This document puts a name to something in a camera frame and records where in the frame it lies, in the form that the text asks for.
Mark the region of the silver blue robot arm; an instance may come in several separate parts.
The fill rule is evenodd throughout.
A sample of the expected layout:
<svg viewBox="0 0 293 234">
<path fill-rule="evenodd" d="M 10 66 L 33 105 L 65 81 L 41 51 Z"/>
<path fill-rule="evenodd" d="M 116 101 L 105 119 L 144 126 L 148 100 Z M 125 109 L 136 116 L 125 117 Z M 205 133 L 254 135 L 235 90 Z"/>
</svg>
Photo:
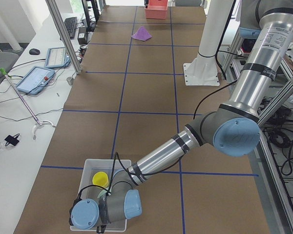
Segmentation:
<svg viewBox="0 0 293 234">
<path fill-rule="evenodd" d="M 97 171 L 107 176 L 107 182 L 92 184 L 98 189 L 93 198 L 77 196 L 70 209 L 72 230 L 102 234 L 108 224 L 141 215 L 137 187 L 174 166 L 195 147 L 210 144 L 239 157 L 257 146 L 258 107 L 293 39 L 293 0 L 246 0 L 241 13 L 241 29 L 253 29 L 258 37 L 229 100 L 216 111 L 195 117 L 182 132 L 129 167 L 118 154 L 107 168 L 99 166 Z"/>
</svg>

